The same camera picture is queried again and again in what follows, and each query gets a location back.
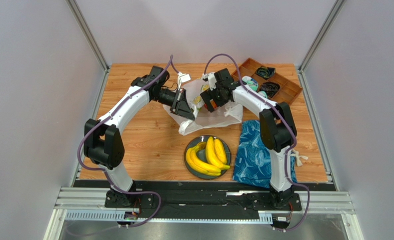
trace gray plate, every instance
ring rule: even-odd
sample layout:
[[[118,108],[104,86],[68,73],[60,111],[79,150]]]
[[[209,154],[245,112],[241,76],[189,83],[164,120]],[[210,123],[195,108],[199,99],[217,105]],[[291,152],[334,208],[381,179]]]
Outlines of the gray plate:
[[[200,143],[200,142],[207,142],[207,140],[209,139],[209,137],[213,137],[214,139],[219,139],[219,140],[222,142],[223,148],[225,149],[225,153],[226,153],[226,164],[227,164],[227,165],[230,165],[230,164],[231,164],[231,151],[229,150],[228,145],[226,145],[226,143],[225,143],[222,139],[220,139],[220,138],[218,138],[218,137],[216,137],[216,136],[212,136],[212,135],[202,135],[202,136],[199,136],[199,137],[194,138],[194,139],[188,144],[188,146],[186,146],[185,152],[184,152],[184,154],[183,154],[183,159],[185,160],[186,168],[187,168],[192,174],[194,174],[195,176],[197,176],[197,177],[199,177],[199,178],[201,178],[201,179],[208,179],[208,180],[210,180],[210,179],[216,179],[216,178],[222,176],[223,174],[226,173],[227,170],[222,170],[222,171],[220,172],[220,176],[207,176],[207,175],[204,175],[204,174],[202,174],[202,173],[199,173],[199,172],[195,171],[194,169],[192,169],[192,168],[188,165],[188,163],[186,162],[186,151],[187,151],[189,148],[195,147],[195,146],[197,145],[197,143]],[[207,159],[206,159],[206,150],[203,149],[203,150],[198,151],[198,152],[197,152],[197,157],[198,157],[201,161],[203,161],[203,162],[206,163],[206,162],[207,162]]]

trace gray wall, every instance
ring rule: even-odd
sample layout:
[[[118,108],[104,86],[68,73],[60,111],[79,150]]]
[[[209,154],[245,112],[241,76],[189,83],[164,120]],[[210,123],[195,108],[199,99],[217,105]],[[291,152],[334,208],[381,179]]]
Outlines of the gray wall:
[[[300,64],[335,0],[77,0],[109,64]],[[219,58],[217,62],[228,62]]]
[[[102,77],[65,1],[0,1],[0,239],[43,238]]]
[[[394,0],[348,0],[306,77],[365,239],[394,239]]]

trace wood grain surface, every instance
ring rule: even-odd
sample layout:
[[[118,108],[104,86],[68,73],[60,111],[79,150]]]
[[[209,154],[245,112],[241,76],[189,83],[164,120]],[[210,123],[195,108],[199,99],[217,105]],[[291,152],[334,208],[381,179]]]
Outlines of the wood grain surface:
[[[165,67],[165,64],[113,64],[97,117],[108,112],[124,96],[130,83],[135,78],[148,74],[153,65]],[[188,73],[192,79],[196,79],[201,76],[205,64],[185,63],[175,66],[179,71]],[[294,65],[269,66],[275,67],[278,73],[299,84]],[[208,72],[223,68],[228,68],[231,73],[235,70],[232,64],[213,63],[209,66]],[[166,82],[167,86],[176,81],[176,74],[171,67],[169,72],[171,78]],[[298,132],[296,150],[301,155],[309,157],[307,161],[303,161],[303,166],[296,167],[297,179],[299,182],[326,182],[327,176],[302,94],[291,105],[291,110]],[[244,108],[243,121],[253,119],[258,118]],[[179,125],[158,102],[151,101],[135,115],[122,134],[125,148],[123,164],[134,180],[203,181],[187,170],[183,157],[184,149],[191,140],[200,135],[214,135],[224,140],[233,154],[231,169],[215,181],[232,181],[241,124],[202,129],[186,136],[180,135],[178,129]],[[90,167],[96,166],[88,158],[85,164]],[[82,169],[80,179],[105,179],[105,176],[100,171]]]

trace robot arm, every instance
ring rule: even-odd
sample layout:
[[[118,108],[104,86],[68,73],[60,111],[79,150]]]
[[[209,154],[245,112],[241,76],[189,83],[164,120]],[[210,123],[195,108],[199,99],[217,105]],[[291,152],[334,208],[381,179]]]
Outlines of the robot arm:
[[[99,121],[110,118],[85,141],[84,155],[104,169],[112,183],[124,191],[130,190],[133,180],[127,174],[124,165],[121,164],[124,157],[121,133],[135,114],[151,100],[154,100],[170,106],[170,111],[175,115],[195,120],[193,111],[186,101],[186,90],[180,88],[177,91],[171,91],[163,86],[169,78],[168,72],[148,89],[141,89],[153,81],[162,71],[162,68],[154,66],[149,75],[135,79],[126,95],[107,114],[100,117],[98,121],[89,119],[85,124],[84,134],[87,134]],[[130,99],[120,106],[126,98]]]
[[[209,82],[210,88],[201,93],[207,110],[213,112],[228,101],[237,102],[245,106],[260,119],[260,133],[263,144],[269,149],[271,155],[271,187],[278,193],[278,201],[292,195],[291,183],[286,179],[284,161],[288,162],[287,173],[291,175],[290,156],[285,159],[285,151],[292,145],[292,137],[283,123],[276,123],[279,118],[271,107],[257,99],[254,94],[248,92],[252,89],[244,89],[239,82],[234,81],[229,71],[225,68],[215,73],[209,73],[205,81]],[[276,103],[266,100],[280,112],[287,124],[297,134],[290,107],[285,102]]]

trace blue patterned towel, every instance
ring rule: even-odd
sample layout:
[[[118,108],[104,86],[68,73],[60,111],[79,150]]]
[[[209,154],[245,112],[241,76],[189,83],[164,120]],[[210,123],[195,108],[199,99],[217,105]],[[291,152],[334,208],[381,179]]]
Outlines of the blue patterned towel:
[[[294,171],[295,157],[291,157],[291,178],[297,183]],[[260,139],[258,120],[243,122],[232,179],[253,186],[269,188],[271,181],[271,156]]]

